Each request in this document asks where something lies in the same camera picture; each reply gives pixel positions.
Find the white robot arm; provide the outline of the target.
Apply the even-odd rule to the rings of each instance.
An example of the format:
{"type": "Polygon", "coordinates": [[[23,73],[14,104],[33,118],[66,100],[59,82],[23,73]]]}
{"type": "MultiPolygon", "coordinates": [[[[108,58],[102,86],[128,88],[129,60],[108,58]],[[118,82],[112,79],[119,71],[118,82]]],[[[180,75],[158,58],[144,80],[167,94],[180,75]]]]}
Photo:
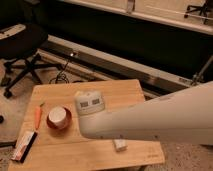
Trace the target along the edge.
{"type": "Polygon", "coordinates": [[[213,145],[213,81],[116,111],[99,91],[81,91],[75,107],[86,138],[213,145]]]}

